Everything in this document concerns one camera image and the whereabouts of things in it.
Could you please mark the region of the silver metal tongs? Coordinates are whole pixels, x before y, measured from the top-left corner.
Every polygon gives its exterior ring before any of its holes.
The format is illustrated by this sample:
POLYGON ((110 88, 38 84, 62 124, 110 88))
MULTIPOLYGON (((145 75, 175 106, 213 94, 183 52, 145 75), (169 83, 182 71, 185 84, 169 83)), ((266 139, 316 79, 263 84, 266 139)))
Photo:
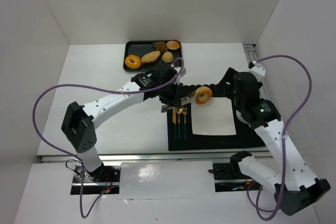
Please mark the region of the silver metal tongs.
POLYGON ((173 102, 170 104, 165 104, 161 106, 161 113, 165 113, 169 110, 172 109, 181 109, 184 105, 187 105, 189 103, 195 103, 196 98, 195 98, 195 91, 189 93, 185 97, 177 97, 173 102))

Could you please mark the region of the tan ring donut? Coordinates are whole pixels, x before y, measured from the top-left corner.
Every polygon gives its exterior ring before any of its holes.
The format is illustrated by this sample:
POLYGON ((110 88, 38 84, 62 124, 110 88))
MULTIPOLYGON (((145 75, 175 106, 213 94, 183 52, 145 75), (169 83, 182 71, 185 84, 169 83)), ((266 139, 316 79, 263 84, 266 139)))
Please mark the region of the tan ring donut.
POLYGON ((195 90, 195 103, 205 104, 212 98, 212 90, 209 87, 201 86, 195 90))

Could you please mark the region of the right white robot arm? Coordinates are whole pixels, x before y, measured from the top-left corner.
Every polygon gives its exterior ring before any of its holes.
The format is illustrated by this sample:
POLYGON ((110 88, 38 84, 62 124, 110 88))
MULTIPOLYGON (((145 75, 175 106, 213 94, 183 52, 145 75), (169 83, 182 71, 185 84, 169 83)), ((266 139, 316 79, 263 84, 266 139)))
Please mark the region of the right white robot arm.
POLYGON ((275 172, 247 151, 231 156, 230 164, 234 173, 254 179, 271 192, 278 209, 292 216, 318 201, 331 186, 304 161, 275 105, 261 98, 259 90, 265 73, 257 62, 250 63, 246 72, 228 68, 217 87, 233 102, 239 120, 261 138, 282 171, 275 172))

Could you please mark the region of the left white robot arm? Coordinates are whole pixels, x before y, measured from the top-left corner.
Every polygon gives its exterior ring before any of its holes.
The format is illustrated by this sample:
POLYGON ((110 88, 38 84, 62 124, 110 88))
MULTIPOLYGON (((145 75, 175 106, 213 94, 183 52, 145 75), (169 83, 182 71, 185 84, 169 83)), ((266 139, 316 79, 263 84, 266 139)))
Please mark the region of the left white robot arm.
POLYGON ((96 129, 121 111, 148 99, 158 98, 163 113, 180 108, 185 100, 180 77, 185 72, 183 66, 173 67, 163 62, 154 70, 136 74, 119 90, 103 98, 84 105, 77 102, 68 105, 61 130, 93 180, 98 181, 109 172, 95 148, 96 129))

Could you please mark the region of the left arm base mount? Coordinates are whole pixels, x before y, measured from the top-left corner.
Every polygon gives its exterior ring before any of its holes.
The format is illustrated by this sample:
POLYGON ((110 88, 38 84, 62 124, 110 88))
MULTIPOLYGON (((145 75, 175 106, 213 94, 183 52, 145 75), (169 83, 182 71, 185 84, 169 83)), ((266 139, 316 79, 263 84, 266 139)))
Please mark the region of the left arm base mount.
POLYGON ((79 161, 71 158, 65 162, 65 167, 73 172, 71 195, 79 195, 83 184, 83 195, 118 194, 120 190, 120 165, 106 165, 100 174, 91 175, 82 167, 79 161))

